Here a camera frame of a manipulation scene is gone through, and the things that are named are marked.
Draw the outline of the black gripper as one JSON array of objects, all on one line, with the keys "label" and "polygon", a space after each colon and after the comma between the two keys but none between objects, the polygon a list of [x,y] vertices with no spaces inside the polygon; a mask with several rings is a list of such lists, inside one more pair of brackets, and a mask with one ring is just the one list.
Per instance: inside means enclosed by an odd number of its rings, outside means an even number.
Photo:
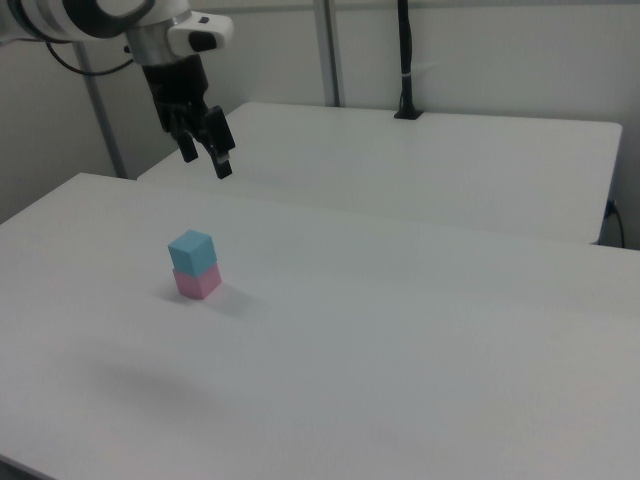
[{"label": "black gripper", "polygon": [[192,134],[202,128],[204,146],[219,179],[233,173],[230,151],[236,147],[220,106],[207,110],[204,94],[208,80],[198,55],[179,61],[142,67],[163,130],[177,143],[183,160],[198,157]]}]

